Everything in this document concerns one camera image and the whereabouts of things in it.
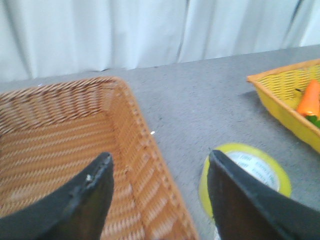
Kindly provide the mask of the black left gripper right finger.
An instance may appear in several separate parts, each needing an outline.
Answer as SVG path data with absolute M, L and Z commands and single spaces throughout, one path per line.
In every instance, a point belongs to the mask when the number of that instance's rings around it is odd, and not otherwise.
M 318 240 L 319 211 L 263 184 L 222 151 L 209 154 L 208 196 L 222 240 Z

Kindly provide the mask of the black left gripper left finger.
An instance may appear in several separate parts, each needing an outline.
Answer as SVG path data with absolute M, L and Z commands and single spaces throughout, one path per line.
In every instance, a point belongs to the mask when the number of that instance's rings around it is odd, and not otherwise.
M 102 152 L 43 199 L 0 219 L 2 240 L 99 240 L 114 193 L 114 162 Z

